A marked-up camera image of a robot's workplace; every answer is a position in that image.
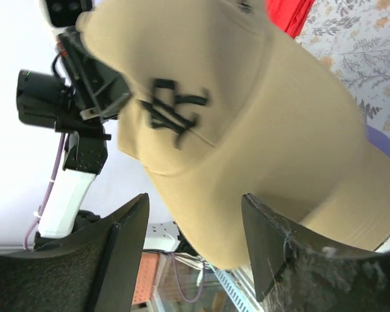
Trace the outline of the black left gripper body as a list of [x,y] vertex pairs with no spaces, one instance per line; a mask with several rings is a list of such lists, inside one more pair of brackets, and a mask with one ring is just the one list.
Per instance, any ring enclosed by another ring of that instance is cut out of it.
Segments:
[[62,95],[56,111],[82,120],[116,120],[131,98],[122,75],[86,50],[74,26],[57,34],[56,41],[57,55],[51,70]]

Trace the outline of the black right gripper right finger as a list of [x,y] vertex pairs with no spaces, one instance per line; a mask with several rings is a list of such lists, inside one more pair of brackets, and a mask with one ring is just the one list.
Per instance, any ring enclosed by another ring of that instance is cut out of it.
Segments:
[[331,240],[241,200],[255,296],[266,311],[390,311],[390,252]]

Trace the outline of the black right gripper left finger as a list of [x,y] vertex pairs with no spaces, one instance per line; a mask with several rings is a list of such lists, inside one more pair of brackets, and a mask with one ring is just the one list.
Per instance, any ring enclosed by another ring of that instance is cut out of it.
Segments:
[[130,311],[149,202],[139,194],[38,250],[0,254],[0,312]]

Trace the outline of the beige baseball cap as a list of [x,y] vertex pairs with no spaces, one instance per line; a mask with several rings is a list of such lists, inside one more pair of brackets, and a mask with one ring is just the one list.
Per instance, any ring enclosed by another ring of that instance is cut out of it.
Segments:
[[261,1],[103,1],[76,27],[132,91],[118,148],[208,262],[250,262],[247,193],[356,248],[390,237],[390,158],[345,85]]

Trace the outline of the purple baseball cap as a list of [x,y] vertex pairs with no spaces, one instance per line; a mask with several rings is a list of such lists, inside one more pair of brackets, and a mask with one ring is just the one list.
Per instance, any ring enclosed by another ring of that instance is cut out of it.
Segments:
[[390,138],[383,132],[366,125],[367,140],[390,159]]

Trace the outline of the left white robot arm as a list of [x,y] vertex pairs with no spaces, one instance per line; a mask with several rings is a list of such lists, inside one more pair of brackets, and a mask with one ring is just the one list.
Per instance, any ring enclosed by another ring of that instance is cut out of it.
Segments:
[[60,133],[44,199],[26,234],[34,236],[35,248],[78,228],[82,202],[108,158],[111,135],[104,124],[117,119],[131,98],[122,75],[95,59],[74,27],[56,40],[53,73],[21,70],[16,90],[22,123]]

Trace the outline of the red folded cloth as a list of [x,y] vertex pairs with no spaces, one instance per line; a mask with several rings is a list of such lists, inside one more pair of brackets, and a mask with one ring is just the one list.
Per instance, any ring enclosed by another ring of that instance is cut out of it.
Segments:
[[270,21],[295,39],[302,31],[314,0],[265,0]]

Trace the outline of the floral patterned table mat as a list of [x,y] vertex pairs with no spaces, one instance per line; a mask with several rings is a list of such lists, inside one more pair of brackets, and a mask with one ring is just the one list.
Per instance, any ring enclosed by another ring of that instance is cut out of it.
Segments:
[[390,1],[315,1],[296,41],[351,91],[390,138]]

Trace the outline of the aluminium mounting rail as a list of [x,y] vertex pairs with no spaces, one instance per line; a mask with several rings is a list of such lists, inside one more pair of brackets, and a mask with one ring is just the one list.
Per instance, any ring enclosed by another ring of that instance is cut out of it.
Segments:
[[248,277],[240,270],[228,272],[211,266],[216,278],[233,302],[237,311],[240,312],[260,312],[262,305],[256,301],[253,288]]

